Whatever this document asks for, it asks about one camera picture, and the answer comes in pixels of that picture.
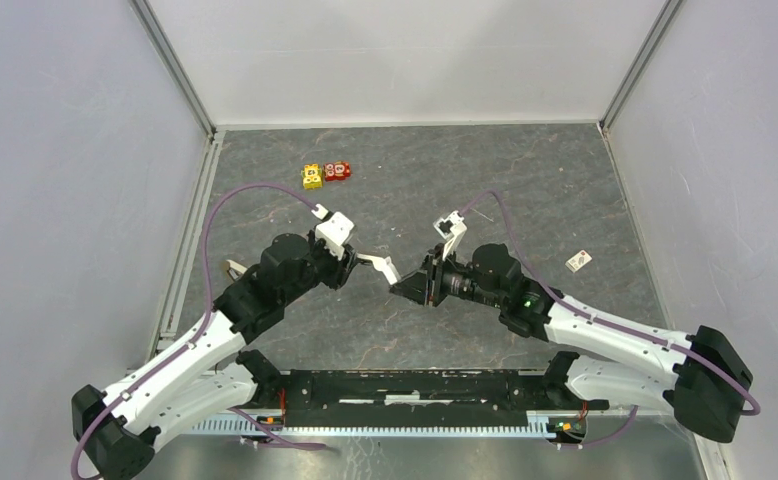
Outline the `brown white stapler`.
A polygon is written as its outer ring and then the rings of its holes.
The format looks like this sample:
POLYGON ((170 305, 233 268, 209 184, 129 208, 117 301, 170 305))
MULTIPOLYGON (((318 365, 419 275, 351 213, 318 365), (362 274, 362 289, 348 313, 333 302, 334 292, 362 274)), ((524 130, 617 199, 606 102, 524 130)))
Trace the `brown white stapler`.
POLYGON ((244 265, 234 260, 225 260, 222 263, 222 269, 233 282, 241 278, 247 271, 247 268, 244 265))

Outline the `white staple box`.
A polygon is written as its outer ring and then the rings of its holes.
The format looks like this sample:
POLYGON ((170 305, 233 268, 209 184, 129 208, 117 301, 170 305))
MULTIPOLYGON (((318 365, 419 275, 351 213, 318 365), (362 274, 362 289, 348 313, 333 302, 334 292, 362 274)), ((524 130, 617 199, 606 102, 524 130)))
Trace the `white staple box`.
POLYGON ((592 256, 586 250, 580 250, 572 257, 570 257, 565 265, 569 271, 576 273, 584 268, 588 263, 593 260, 592 256))

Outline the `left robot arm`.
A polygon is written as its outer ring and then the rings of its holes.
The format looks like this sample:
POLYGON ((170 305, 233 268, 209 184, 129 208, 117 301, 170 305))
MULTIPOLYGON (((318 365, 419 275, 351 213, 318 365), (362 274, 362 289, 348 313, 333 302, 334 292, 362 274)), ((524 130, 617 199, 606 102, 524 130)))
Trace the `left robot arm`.
POLYGON ((278 379, 244 361, 202 375, 233 354, 250 356, 248 345, 282 321, 287 306, 320 285, 341 288, 360 264, 390 284, 398 282, 390 258, 358 253, 347 239, 319 229, 277 236, 175 343, 104 389, 78 390, 71 400, 77 441, 71 477, 80 478, 80 462, 88 459, 98 479, 133 479, 172 440, 209 416, 248 401, 271 405, 278 379))

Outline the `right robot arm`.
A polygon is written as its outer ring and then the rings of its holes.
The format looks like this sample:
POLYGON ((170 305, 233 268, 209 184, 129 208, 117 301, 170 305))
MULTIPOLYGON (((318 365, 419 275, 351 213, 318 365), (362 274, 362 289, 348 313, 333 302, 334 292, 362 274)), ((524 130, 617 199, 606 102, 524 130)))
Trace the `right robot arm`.
POLYGON ((753 374, 722 332, 654 328, 545 290, 503 244, 478 247, 466 264, 436 246, 418 269, 395 274, 390 291, 424 306, 455 297, 493 307, 512 333, 562 346, 542 382, 556 408, 578 399, 646 407, 718 443, 734 439, 746 414, 753 374))

